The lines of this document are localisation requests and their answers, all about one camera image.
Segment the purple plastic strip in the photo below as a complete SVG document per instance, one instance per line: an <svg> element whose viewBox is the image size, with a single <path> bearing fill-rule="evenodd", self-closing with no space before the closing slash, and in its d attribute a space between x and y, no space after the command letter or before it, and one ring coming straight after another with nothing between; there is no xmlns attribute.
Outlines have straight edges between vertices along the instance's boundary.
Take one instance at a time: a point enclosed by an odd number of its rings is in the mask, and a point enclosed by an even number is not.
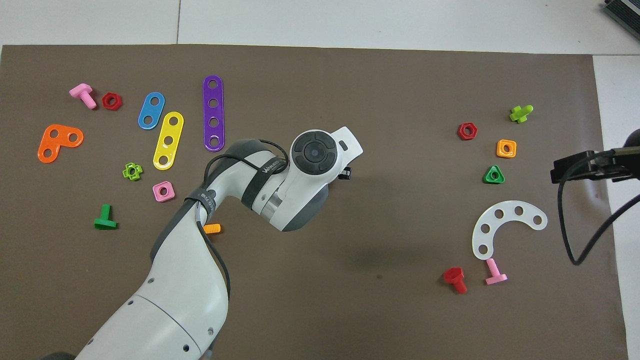
<svg viewBox="0 0 640 360"><path fill-rule="evenodd" d="M220 151L225 146L225 103L222 79L210 75L202 82L202 115L204 118L204 147Z"/></svg>

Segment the white curved piece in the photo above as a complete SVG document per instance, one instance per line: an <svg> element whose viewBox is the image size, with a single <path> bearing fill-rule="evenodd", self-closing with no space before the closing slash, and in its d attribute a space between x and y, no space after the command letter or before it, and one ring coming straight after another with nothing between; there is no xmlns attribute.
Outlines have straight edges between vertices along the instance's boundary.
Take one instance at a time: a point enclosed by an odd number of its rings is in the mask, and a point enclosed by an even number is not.
<svg viewBox="0 0 640 360"><path fill-rule="evenodd" d="M480 215L480 218L474 227L471 244L473 246L474 255L478 259L487 260L493 256L493 235L498 228L502 226L502 224L509 221L523 222L534 230L542 230L547 226L547 216L545 213L528 202L519 200L499 202L485 210L484 213ZM482 245L486 246L485 254L480 252L480 247Z"/></svg>

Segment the white robotic arm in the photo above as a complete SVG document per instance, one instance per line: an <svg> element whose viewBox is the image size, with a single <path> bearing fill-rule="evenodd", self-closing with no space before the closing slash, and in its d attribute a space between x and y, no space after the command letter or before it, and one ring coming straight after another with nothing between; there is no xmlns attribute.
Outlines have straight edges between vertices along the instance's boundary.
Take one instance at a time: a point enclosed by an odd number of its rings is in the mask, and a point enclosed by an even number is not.
<svg viewBox="0 0 640 360"><path fill-rule="evenodd" d="M260 140L232 145L158 236L145 282L76 359L210 357L227 317L230 288L224 262L202 225L227 196L234 196L278 230L299 229L324 204L328 183L362 148L342 127L334 133L306 131L295 139L290 153L287 166Z"/></svg>

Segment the white floor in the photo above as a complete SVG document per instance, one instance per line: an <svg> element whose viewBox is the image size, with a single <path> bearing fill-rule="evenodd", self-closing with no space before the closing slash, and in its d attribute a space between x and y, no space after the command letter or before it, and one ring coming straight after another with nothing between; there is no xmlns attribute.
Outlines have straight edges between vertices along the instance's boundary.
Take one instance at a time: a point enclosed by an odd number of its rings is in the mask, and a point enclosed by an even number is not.
<svg viewBox="0 0 640 360"><path fill-rule="evenodd" d="M640 128L640 41L596 0L14 0L0 44L238 44L596 54L604 147ZM640 183L608 184L612 209ZM640 208L614 224L629 359L640 360Z"/></svg>

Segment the pink screw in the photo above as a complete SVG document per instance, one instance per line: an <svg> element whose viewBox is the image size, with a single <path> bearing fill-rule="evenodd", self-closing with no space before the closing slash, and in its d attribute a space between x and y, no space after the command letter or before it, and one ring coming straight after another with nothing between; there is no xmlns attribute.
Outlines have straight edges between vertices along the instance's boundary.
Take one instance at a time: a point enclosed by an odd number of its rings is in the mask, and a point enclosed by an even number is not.
<svg viewBox="0 0 640 360"><path fill-rule="evenodd" d="M93 109L96 107L96 104L95 101L93 101L93 99L91 98L91 95L89 95L89 93L92 91L93 89L89 85L81 83L75 88L69 90L69 94L76 99L82 100L87 108Z"/></svg>
<svg viewBox="0 0 640 360"><path fill-rule="evenodd" d="M491 272L491 277L485 280L487 285L495 284L496 282L505 281L507 279L507 275L500 274L500 270L498 270L498 266L496 266L493 258L487 259L486 264L489 266L489 271Z"/></svg>

